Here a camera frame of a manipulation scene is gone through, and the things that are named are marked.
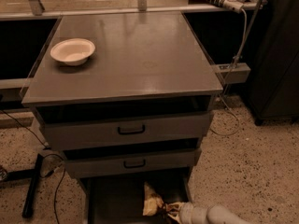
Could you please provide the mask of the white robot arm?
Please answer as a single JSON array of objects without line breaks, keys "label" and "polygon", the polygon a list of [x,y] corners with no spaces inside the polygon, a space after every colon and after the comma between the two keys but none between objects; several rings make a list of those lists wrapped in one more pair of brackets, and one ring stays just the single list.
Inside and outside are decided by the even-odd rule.
[{"label": "white robot arm", "polygon": [[193,203],[171,203],[167,215],[178,224],[251,224],[221,205],[202,208]]}]

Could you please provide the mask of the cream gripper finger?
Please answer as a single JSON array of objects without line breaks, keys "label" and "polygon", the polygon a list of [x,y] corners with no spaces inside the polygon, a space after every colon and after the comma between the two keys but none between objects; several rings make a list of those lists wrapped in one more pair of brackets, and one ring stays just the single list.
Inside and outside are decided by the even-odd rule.
[{"label": "cream gripper finger", "polygon": [[169,209],[174,211],[179,211],[183,205],[184,205],[183,202],[170,203]]},{"label": "cream gripper finger", "polygon": [[181,224],[178,216],[171,216],[170,214],[168,214],[168,217],[171,219],[172,224]]}]

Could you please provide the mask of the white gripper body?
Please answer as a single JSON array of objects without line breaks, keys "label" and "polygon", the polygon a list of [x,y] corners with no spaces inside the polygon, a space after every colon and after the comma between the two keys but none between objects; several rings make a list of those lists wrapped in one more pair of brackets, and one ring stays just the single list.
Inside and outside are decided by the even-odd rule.
[{"label": "white gripper body", "polygon": [[209,224],[206,214],[205,208],[192,203],[184,203],[178,212],[181,224]]}]

